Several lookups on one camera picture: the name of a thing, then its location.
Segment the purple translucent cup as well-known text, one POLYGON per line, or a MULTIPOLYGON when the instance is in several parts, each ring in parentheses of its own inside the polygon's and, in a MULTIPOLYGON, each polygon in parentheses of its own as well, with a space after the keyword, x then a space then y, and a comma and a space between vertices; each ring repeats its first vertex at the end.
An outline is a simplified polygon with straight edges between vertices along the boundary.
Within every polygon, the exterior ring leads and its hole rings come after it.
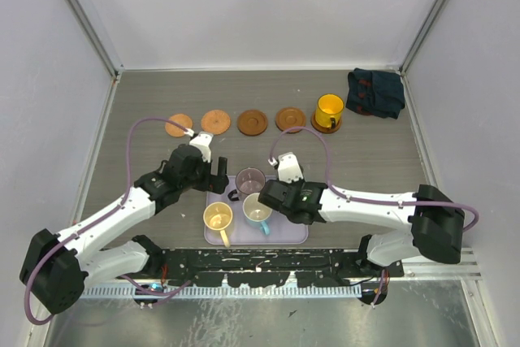
POLYGON ((231 202, 244 201, 249 195, 259 193, 266 183, 266 177, 257 168, 241 170, 234 180, 235 188, 227 195, 231 202))

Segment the dark wooden coaster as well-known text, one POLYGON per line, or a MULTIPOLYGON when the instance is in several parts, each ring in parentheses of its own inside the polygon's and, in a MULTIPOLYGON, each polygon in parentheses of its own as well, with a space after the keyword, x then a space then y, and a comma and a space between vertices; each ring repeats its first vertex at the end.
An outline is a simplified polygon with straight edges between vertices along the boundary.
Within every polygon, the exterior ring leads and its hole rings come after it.
POLYGON ((268 119, 260 110, 243 111, 237 119, 237 127, 242 134, 255 137, 267 130, 268 119))

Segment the woven rattan coaster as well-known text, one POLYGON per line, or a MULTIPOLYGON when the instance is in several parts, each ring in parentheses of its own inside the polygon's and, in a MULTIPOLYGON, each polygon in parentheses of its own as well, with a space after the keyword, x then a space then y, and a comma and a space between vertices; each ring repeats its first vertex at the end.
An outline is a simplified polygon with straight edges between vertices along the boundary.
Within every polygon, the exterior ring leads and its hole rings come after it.
POLYGON ((193 121, 188 115, 177 113, 168 119, 168 122, 165 124, 165 131, 169 136, 183 137, 185 130, 190 129, 192 126, 193 121))
POLYGON ((219 135, 226 132, 231 126, 231 117, 222 110, 206 112, 201 119, 201 127, 204 132, 219 135))

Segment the wooden coaster back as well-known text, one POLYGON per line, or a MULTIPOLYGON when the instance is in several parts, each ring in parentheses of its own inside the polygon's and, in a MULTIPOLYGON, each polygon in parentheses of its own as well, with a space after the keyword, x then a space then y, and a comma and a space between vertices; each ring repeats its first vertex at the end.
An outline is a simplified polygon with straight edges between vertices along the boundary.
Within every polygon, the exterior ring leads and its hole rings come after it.
POLYGON ((306 125, 305 113, 293 106, 281 108, 275 116, 275 124, 280 131, 288 131, 289 134, 300 132, 300 127, 306 125))

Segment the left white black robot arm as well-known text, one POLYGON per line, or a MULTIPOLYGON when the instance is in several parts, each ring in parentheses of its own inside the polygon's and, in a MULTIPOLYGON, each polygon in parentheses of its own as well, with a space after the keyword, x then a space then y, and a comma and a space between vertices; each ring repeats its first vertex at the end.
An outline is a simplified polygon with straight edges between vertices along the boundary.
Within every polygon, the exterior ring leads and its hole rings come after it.
POLYGON ((26 287, 24 304, 29 306, 35 297, 50 314, 60 314, 95 284, 134 273, 145 279, 158 276, 166 263, 163 249, 147 236, 112 249, 106 245, 191 189, 222 194, 229 184, 227 158, 219 158, 215 174, 211 168, 208 146, 181 145, 95 215, 58 233, 39 231, 19 274, 26 287))

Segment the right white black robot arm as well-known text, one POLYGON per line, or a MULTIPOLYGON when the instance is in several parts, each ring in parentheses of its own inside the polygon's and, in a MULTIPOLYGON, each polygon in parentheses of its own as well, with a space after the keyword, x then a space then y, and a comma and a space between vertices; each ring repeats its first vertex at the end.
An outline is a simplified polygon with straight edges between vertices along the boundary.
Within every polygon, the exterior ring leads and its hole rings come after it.
POLYGON ((356 265, 373 277, 390 264, 423 256, 457 264, 462 256, 464 213, 430 185, 415 193, 363 193, 319 182, 268 180, 258 200, 292 223, 365 223, 386 228, 361 239, 356 265))

